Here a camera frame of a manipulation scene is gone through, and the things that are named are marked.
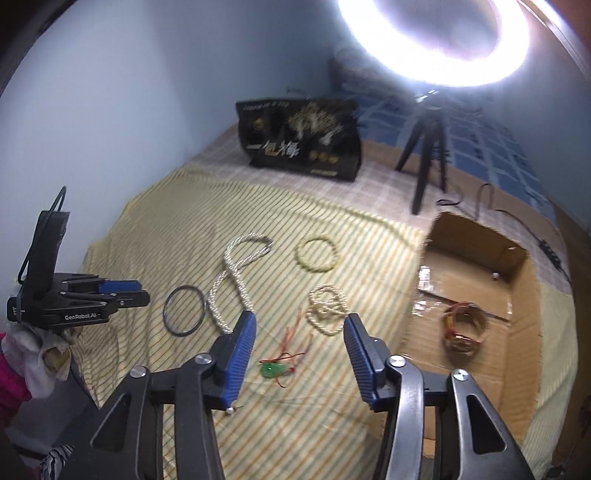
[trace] pearl necklace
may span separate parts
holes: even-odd
[[[328,300],[323,300],[323,295],[326,293],[332,294],[332,296]],[[340,288],[325,283],[310,290],[308,299],[310,306],[306,311],[306,319],[317,330],[328,336],[336,335],[343,330],[343,323],[337,329],[331,330],[319,322],[319,320],[329,320],[334,316],[341,317],[344,321],[349,314],[347,298]]]
[[[253,254],[239,260],[238,262],[235,262],[230,254],[232,253],[232,250],[236,248],[236,246],[243,242],[261,242],[264,243],[265,246]],[[273,240],[270,237],[258,235],[257,233],[249,233],[247,235],[239,236],[232,240],[232,242],[230,242],[230,244],[226,247],[226,251],[223,255],[223,262],[226,268],[216,277],[215,281],[213,282],[212,289],[207,294],[207,304],[209,306],[210,312],[212,312],[213,320],[224,333],[232,333],[233,329],[224,321],[222,314],[216,305],[216,293],[222,285],[222,282],[226,279],[226,277],[230,276],[234,281],[236,288],[238,289],[238,295],[240,296],[240,300],[244,305],[244,309],[255,313],[254,306],[252,305],[251,298],[246,291],[246,285],[244,284],[244,280],[242,279],[239,270],[243,267],[246,267],[248,264],[251,264],[255,260],[263,257],[264,255],[267,255],[267,253],[271,252],[272,247]]]

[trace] white cloth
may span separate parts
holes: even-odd
[[[51,348],[65,352],[69,344],[55,333],[36,327],[10,323],[2,339],[2,353],[8,365],[25,379],[32,398],[47,398],[53,392],[56,380],[65,381],[70,372],[71,356],[57,372],[50,371],[44,354]]]

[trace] red string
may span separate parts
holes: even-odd
[[[279,377],[282,377],[283,375],[295,374],[296,373],[296,366],[303,360],[303,356],[306,353],[308,353],[308,350],[310,350],[310,347],[312,346],[313,335],[310,334],[310,336],[308,338],[308,343],[306,345],[306,349],[304,351],[300,351],[300,353],[295,353],[293,355],[291,353],[289,353],[290,343],[296,335],[296,330],[297,330],[298,326],[300,325],[301,317],[302,317],[301,309],[298,309],[298,315],[297,315],[297,320],[295,321],[295,325],[293,327],[286,327],[285,328],[285,335],[283,336],[283,338],[281,339],[281,342],[280,342],[280,352],[281,353],[279,354],[279,356],[276,358],[259,361],[260,364],[274,364],[274,363],[278,363],[283,360],[290,361],[291,366],[287,370],[285,370],[284,372],[277,374],[277,376],[275,377],[277,384],[281,388],[286,388],[286,386],[282,385],[282,383],[279,381]]]

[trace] cardboard box flap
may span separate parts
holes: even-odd
[[[512,240],[466,217],[443,212],[433,223],[430,245],[481,265],[502,277],[513,275],[528,256]]]

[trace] striped fabric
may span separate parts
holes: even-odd
[[[132,200],[101,241],[93,244],[85,270],[109,278],[138,278],[150,292],[148,307],[123,310],[105,325],[86,327],[76,347],[90,392],[102,405],[133,365],[152,371],[174,368],[207,351],[220,333],[208,318],[193,335],[170,336],[161,310],[180,284],[208,290],[222,269],[225,246],[257,232],[274,239],[274,251],[242,272],[256,308],[258,333],[246,372],[240,407],[215,415],[226,477],[232,479],[370,478],[381,441],[382,416],[361,402],[342,335],[327,337],[303,323],[293,342],[314,334],[310,353],[287,379],[288,388],[261,377],[258,361],[276,356],[285,328],[307,307],[315,286],[333,283],[348,297],[368,331],[393,350],[409,319],[424,233],[401,223],[300,193],[243,182],[224,182],[180,169]],[[304,271],[294,247],[309,235],[332,237],[337,267]],[[260,245],[241,244],[235,259]],[[330,251],[314,242],[310,261]],[[241,311],[234,285],[226,281],[217,306],[232,326]],[[197,297],[185,297],[171,316],[188,329],[199,314]],[[173,408],[165,411],[165,472],[176,477]]]
[[[256,362],[277,353],[275,349],[282,337],[282,329],[293,324],[299,306],[306,306],[309,289],[325,281],[341,287],[349,297],[351,309],[362,315],[369,331],[385,338],[394,348],[404,330],[400,319],[406,318],[405,310],[410,303],[408,295],[412,292],[417,252],[428,224],[436,214],[430,205],[439,194],[429,187],[424,212],[418,217],[406,215],[401,218],[408,210],[414,181],[409,179],[407,185],[405,176],[397,177],[391,169],[371,160],[365,160],[358,181],[351,186],[285,172],[257,170],[244,164],[235,132],[229,131],[195,161],[130,202],[109,235],[91,246],[85,271],[110,278],[139,278],[152,294],[152,303],[144,309],[113,315],[107,325],[85,329],[74,347],[74,354],[82,365],[86,384],[102,405],[131,366],[144,364],[152,370],[171,368],[196,352],[207,350],[218,333],[211,320],[207,319],[194,335],[186,339],[172,339],[161,326],[164,298],[174,286],[182,283],[209,288],[221,269],[225,245],[232,238],[260,226],[260,233],[274,236],[276,251],[248,266],[243,273],[257,308],[259,331],[251,366],[237,402],[242,408],[232,417],[221,414],[215,418],[228,479],[311,479],[318,478],[318,475],[335,480],[370,478],[382,418],[371,414],[361,403],[345,357],[342,337],[337,335],[328,339],[308,324],[303,325],[295,344],[300,343],[302,336],[314,332],[314,345],[295,377],[295,383],[286,390],[272,381],[264,381],[257,372]],[[312,200],[304,194],[285,193],[272,186],[215,181],[207,178],[199,167],[214,171],[223,179],[271,183],[334,199],[341,204],[411,223],[417,229],[393,220],[380,220],[352,208],[337,207],[324,200]],[[255,198],[272,201],[255,205]],[[288,225],[281,228],[291,232],[293,238],[289,233],[271,232],[265,225],[248,224],[252,215],[260,213],[263,215],[258,222],[273,217],[274,222],[282,219],[285,223],[285,218],[291,218],[292,225],[288,221]],[[547,260],[538,258],[539,251],[526,234],[503,217],[496,218],[488,212],[483,215],[483,223],[528,248],[542,280],[541,388],[538,409],[522,445],[536,478],[540,478],[560,434],[576,374],[573,300],[572,296],[545,283],[549,282],[559,290],[568,288],[548,267]],[[375,228],[385,238],[395,237],[388,240],[387,251],[383,252],[385,247],[371,246],[375,242],[364,233],[366,228]],[[373,248],[373,260],[365,266],[349,260],[348,264],[341,263],[331,273],[304,274],[295,266],[293,247],[307,232],[330,233],[342,248],[358,245],[359,249],[353,254],[355,257],[361,255],[364,261],[369,256],[368,248]],[[236,258],[256,248],[259,246],[245,246],[244,251],[237,251]],[[325,259],[324,253],[319,250],[317,254]],[[384,255],[394,255],[387,260],[388,265],[383,264]],[[275,266],[284,265],[284,261],[286,267],[277,272]],[[292,275],[303,277],[290,281]],[[263,292],[259,285],[268,286],[266,281],[272,282],[270,288],[281,291]],[[232,325],[240,306],[231,284],[224,285],[219,295],[220,309]],[[388,289],[385,296],[383,288]],[[392,303],[386,307],[389,310],[382,313],[384,307],[376,302],[386,299]],[[190,326],[187,315],[195,317],[199,314],[196,300],[190,301],[186,297],[179,297],[175,308],[172,317],[178,318],[175,327],[179,329]],[[180,311],[182,308],[186,308],[184,313]],[[175,478],[172,409],[169,408],[165,415],[165,471],[170,478]]]
[[[521,446],[536,478],[541,478],[560,437],[577,374],[577,332],[571,295],[540,283],[542,377],[534,418]]]
[[[51,449],[39,465],[40,480],[59,480],[61,470],[64,468],[68,458],[72,454],[72,447],[61,445]]]

